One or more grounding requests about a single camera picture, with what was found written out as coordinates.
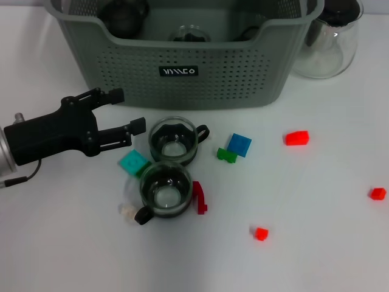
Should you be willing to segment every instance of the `blue block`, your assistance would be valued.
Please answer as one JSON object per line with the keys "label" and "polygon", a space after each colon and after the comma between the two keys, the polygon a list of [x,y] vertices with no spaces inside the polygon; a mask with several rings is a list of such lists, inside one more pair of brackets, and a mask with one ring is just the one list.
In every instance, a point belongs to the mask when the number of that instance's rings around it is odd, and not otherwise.
{"label": "blue block", "polygon": [[234,152],[239,156],[246,157],[250,144],[251,144],[251,139],[243,137],[238,134],[234,134],[232,135],[227,150]]}
{"label": "blue block", "polygon": [[130,175],[134,176],[136,176],[137,172],[145,166],[146,163],[148,163],[148,160],[136,150],[131,151],[119,161],[120,166]]}

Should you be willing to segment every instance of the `white wall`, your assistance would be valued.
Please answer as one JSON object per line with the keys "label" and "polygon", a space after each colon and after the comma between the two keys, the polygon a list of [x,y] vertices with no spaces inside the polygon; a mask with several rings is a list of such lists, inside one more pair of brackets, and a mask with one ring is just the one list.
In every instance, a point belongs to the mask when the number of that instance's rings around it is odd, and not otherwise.
{"label": "white wall", "polygon": [[[365,13],[389,14],[389,0],[362,0]],[[39,5],[42,0],[0,0],[0,5]]]}

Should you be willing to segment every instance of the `red toy piece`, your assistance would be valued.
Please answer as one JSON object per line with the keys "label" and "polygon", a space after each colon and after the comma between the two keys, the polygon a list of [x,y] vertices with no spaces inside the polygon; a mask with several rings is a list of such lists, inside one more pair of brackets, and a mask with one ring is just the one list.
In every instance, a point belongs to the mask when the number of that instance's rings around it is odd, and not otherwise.
{"label": "red toy piece", "polygon": [[263,228],[257,228],[255,230],[255,238],[258,240],[261,240],[262,242],[267,239],[267,236],[269,235],[269,231],[267,229]]}
{"label": "red toy piece", "polygon": [[204,192],[198,181],[193,182],[193,198],[199,197],[198,201],[198,214],[204,215],[208,211],[208,205],[205,204]]}
{"label": "red toy piece", "polygon": [[285,144],[287,146],[306,145],[309,142],[308,131],[297,131],[289,133],[285,137]]}
{"label": "red toy piece", "polygon": [[370,198],[372,198],[373,200],[382,201],[383,199],[385,199],[386,194],[387,194],[387,191],[383,187],[375,188],[371,192]]}

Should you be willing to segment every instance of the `small red cube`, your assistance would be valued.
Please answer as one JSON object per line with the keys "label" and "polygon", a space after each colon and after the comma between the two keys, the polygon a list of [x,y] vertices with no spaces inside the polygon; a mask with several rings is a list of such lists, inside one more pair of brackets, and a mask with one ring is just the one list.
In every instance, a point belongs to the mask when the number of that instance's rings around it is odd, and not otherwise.
{"label": "small red cube", "polygon": [[285,137],[285,144],[287,146],[306,145],[309,142],[308,131],[297,131],[289,133]]}
{"label": "small red cube", "polygon": [[255,238],[258,240],[261,240],[262,242],[267,239],[267,236],[269,235],[269,231],[267,229],[263,228],[257,228],[255,230]]}
{"label": "small red cube", "polygon": [[379,200],[382,201],[385,199],[385,195],[387,194],[387,191],[383,187],[375,188],[370,195],[370,198],[373,200]]}

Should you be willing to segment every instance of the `basket label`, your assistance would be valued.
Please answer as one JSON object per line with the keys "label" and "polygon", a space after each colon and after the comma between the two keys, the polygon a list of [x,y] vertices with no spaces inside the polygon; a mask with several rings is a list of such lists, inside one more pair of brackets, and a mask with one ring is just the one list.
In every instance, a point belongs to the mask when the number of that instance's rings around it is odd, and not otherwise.
{"label": "basket label", "polygon": [[197,66],[159,66],[159,75],[162,77],[198,76]]}

